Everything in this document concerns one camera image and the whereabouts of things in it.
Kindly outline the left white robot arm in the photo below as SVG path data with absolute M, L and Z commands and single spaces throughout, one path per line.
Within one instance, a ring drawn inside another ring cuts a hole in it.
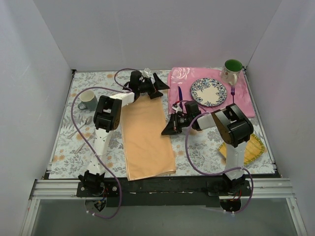
M 156 73 L 150 77 L 146 71 L 133 70 L 130 80 L 122 85 L 123 90 L 112 96 L 102 95 L 94 114 L 94 157 L 91 158 L 84 175 L 79 176 L 81 187 L 92 196 L 98 197 L 106 192 L 104 183 L 105 166 L 101 160 L 107 153 L 111 136 L 120 124 L 124 106 L 135 102 L 140 94 L 148 94 L 150 99 L 162 97 L 162 90 L 169 89 Z

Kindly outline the orange satin napkin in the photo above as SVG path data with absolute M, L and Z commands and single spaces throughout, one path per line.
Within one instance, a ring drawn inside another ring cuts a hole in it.
M 121 125 L 129 181 L 176 173 L 170 138 L 161 135 L 166 126 L 161 98 L 143 95 L 123 107 Z

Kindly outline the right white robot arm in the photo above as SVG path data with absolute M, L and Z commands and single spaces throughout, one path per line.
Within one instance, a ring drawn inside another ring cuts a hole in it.
M 185 149 L 188 161 L 195 171 L 204 176 L 221 176 L 217 182 L 211 183 L 207 187 L 208 192 L 226 193 L 231 196 L 239 193 L 246 182 L 245 173 L 250 174 L 244 168 L 245 149 L 253 133 L 253 125 L 250 120 L 234 103 L 211 113 L 202 113 L 195 101 L 185 103 L 185 112 L 180 110 L 179 105 L 175 105 L 173 108 L 176 112 L 171 114 L 161 135 L 180 134 L 185 127 L 196 131 L 216 127 L 226 146 L 224 171 L 211 174 L 200 171 L 189 156 L 188 135 L 186 135 Z

